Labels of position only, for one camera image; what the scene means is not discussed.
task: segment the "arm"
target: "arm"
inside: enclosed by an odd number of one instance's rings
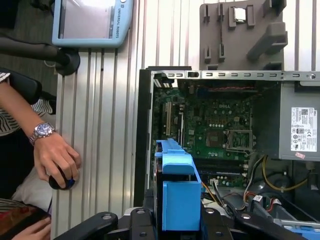
[[[35,127],[44,121],[5,81],[7,77],[0,73],[0,108],[7,111],[17,121],[27,137],[30,137]],[[34,166],[42,180],[49,180],[48,172],[64,188],[65,181],[57,166],[63,170],[67,179],[77,180],[80,163],[79,154],[55,132],[48,137],[37,139],[34,143]]]
[[[33,134],[38,124],[44,122],[27,101],[6,82],[0,84],[0,108],[18,122],[27,137]]]

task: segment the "chip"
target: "chip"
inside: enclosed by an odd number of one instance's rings
[[[223,131],[209,131],[206,134],[205,145],[210,148],[222,148],[225,143],[225,134]]]

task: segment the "black computer mouse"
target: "black computer mouse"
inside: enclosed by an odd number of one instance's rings
[[[67,179],[64,172],[61,170],[60,167],[58,167],[63,179],[64,179],[64,182],[65,182],[65,188],[62,188],[59,186],[59,184],[57,183],[57,181],[54,179],[53,176],[50,176],[49,177],[49,185],[51,188],[55,189],[55,190],[69,190],[70,188],[72,188],[72,186],[75,184],[75,180],[73,178],[71,179]]]

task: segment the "hand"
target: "hand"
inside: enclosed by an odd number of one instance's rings
[[[48,171],[59,186],[65,188],[65,180],[57,166],[61,168],[67,180],[73,178],[76,181],[80,165],[79,154],[58,133],[54,132],[34,142],[34,166],[41,180],[49,180]]]
[[[50,240],[51,220],[43,219],[27,227],[12,238],[12,240]]]

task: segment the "barcode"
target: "barcode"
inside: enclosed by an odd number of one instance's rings
[[[308,109],[302,109],[301,115],[308,115]]]

